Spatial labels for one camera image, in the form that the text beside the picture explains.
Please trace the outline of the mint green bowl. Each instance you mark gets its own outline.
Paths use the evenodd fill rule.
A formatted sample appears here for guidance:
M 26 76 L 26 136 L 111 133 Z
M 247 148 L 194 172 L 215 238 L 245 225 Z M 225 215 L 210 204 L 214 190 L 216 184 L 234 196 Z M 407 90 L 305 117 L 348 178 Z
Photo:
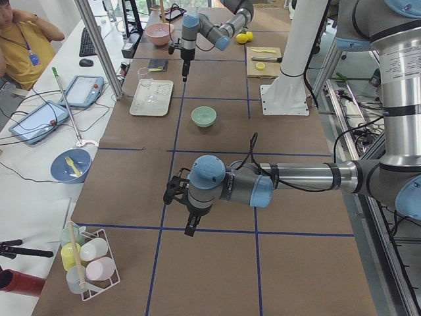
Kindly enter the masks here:
M 209 106 L 200 106 L 191 112 L 193 123 L 200 128 L 207 128 L 214 124 L 217 118 L 216 111 Z

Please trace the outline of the blue bowl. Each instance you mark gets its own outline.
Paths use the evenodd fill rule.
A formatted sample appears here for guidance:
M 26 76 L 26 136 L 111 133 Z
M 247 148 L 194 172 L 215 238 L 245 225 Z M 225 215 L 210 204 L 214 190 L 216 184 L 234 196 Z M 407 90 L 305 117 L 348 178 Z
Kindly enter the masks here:
M 50 173 L 63 184 L 85 182 L 91 167 L 91 155 L 84 149 L 69 149 L 58 155 L 52 162 Z

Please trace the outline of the yellow lemon upper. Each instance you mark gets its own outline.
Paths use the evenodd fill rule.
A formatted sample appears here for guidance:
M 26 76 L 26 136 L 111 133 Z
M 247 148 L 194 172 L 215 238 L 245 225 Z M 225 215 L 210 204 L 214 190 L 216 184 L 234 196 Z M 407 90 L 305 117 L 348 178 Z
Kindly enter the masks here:
M 245 44 L 249 41 L 249 36 L 246 33 L 239 33 L 235 40 L 238 44 Z

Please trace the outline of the yellow plastic knife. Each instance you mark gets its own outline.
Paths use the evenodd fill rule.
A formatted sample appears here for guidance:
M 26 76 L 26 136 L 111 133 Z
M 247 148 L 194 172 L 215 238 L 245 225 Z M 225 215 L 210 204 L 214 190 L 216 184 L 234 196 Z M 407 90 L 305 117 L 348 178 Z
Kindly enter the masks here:
M 276 53 L 276 50 L 273 49 L 251 49 L 251 51 L 256 53 Z

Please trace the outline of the lemon half slice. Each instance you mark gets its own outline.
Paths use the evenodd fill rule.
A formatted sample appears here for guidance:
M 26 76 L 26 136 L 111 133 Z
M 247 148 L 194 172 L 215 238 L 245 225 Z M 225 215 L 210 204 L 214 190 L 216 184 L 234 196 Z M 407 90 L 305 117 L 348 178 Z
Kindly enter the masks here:
M 265 65 L 264 63 L 262 63 L 262 62 L 257 62 L 257 63 L 255 64 L 255 69 L 256 69 L 256 70 L 259 70 L 259 71 L 264 70 L 264 69 L 265 69 L 265 67 L 266 67 L 266 65 Z

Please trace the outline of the wooden cutting board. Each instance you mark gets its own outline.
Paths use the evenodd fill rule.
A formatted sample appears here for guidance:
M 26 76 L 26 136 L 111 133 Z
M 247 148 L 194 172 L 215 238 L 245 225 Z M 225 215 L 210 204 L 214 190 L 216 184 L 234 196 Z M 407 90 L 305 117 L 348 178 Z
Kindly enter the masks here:
M 280 73 L 282 53 L 277 47 L 248 47 L 246 52 L 249 78 L 276 78 Z

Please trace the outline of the black keyboard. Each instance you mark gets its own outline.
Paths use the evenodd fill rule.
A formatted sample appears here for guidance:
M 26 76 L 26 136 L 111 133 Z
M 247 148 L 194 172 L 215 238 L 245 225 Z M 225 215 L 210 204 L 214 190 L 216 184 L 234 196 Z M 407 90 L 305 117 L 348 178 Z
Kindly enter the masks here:
M 80 39 L 79 57 L 88 57 L 96 55 L 94 44 L 86 28 L 82 30 Z

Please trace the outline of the teach pendant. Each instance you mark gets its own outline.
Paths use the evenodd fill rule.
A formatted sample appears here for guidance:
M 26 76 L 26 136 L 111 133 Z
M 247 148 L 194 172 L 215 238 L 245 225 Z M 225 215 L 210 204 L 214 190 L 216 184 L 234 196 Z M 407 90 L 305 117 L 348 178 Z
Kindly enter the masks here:
M 104 83 L 102 76 L 77 75 L 73 77 L 64 91 L 70 107 L 90 107 L 100 96 Z
M 47 101 L 9 127 L 9 132 L 28 145 L 46 138 L 69 118 L 64 107 Z

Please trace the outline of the white cup rack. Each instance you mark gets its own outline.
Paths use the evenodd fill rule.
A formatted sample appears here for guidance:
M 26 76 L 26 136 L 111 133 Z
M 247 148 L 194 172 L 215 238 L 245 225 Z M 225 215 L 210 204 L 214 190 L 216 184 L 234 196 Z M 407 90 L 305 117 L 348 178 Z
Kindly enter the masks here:
M 66 283 L 86 302 L 120 283 L 107 233 L 68 221 L 61 233 L 61 252 Z

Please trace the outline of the long grabber stick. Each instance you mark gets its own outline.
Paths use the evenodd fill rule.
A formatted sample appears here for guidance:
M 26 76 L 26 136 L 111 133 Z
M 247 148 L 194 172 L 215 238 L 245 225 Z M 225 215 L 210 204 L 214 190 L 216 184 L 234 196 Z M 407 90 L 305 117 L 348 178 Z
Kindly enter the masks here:
M 69 117 L 70 117 L 70 121 L 72 123 L 73 129 L 74 129 L 75 134 L 76 134 L 76 138 L 77 138 L 76 146 L 77 147 L 85 147 L 86 145 L 91 144 L 91 145 L 94 145 L 96 147 L 99 147 L 99 143 L 96 142 L 95 140 L 87 140 L 87 139 L 83 139 L 82 138 L 82 135 L 80 134 L 80 131 L 78 130 L 78 128 L 76 126 L 76 122 L 74 120 L 74 116 L 73 116 L 72 111 L 70 109 L 70 105 L 69 105 L 68 100 L 66 98 L 66 94 L 64 92 L 64 89 L 62 87 L 61 81 L 59 79 L 59 74 L 57 72 L 57 69 L 55 67 L 52 67 L 51 69 L 53 71 L 53 75 L 55 77 L 55 80 L 57 81 L 57 85 L 58 85 L 58 87 L 60 89 L 60 92 L 61 92 L 61 95 L 62 95 L 64 104 L 65 104 L 65 107 L 66 107 L 66 109 L 68 111 L 68 114 L 69 114 Z

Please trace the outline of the yellow plastic fork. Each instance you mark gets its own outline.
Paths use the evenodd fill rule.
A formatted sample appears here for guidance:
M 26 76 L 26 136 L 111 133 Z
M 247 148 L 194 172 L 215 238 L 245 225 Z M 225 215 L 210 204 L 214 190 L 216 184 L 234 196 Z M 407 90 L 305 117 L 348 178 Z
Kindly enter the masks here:
M 65 157 L 65 161 L 66 161 L 66 164 L 73 170 L 76 177 L 80 177 L 82 175 L 82 173 L 78 170 L 73 160 L 69 156 Z

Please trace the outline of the person in yellow shirt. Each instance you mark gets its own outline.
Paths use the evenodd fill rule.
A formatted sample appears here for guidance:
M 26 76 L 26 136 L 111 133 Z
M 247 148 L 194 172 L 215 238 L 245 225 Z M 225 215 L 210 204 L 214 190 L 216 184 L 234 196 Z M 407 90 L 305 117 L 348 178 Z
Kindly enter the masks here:
M 64 38 L 54 24 L 2 1 L 1 76 L 30 90 L 55 56 L 51 42 Z

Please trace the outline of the near teach pendant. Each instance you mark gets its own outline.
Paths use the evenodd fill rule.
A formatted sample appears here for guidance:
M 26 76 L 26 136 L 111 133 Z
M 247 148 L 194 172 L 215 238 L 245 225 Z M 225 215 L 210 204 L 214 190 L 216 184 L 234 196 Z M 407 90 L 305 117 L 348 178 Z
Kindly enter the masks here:
M 64 107 L 47 101 L 9 127 L 9 132 L 28 145 L 46 138 L 69 118 Z

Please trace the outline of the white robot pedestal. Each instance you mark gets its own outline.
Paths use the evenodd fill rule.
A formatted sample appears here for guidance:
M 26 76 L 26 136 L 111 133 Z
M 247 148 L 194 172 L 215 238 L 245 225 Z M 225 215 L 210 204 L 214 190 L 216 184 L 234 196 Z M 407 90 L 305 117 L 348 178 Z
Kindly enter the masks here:
M 270 85 L 260 87 L 264 115 L 309 115 L 305 72 L 328 6 L 328 0 L 297 2 L 280 74 Z

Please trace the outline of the aluminium frame post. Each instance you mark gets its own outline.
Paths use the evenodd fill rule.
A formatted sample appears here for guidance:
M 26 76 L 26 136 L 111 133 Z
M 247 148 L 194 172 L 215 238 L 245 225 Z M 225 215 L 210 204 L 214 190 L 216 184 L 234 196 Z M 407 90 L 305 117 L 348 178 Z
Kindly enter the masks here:
M 112 88 L 114 96 L 116 100 L 120 100 L 123 97 L 123 91 L 118 77 L 115 74 L 114 67 L 103 38 L 101 37 L 100 31 L 97 29 L 97 23 L 92 13 L 91 7 L 88 1 L 75 0 L 74 2 L 85 24 L 87 32 L 91 37 L 93 46 L 99 58 L 99 62 L 103 67 L 103 71 L 108 79 L 110 87 Z

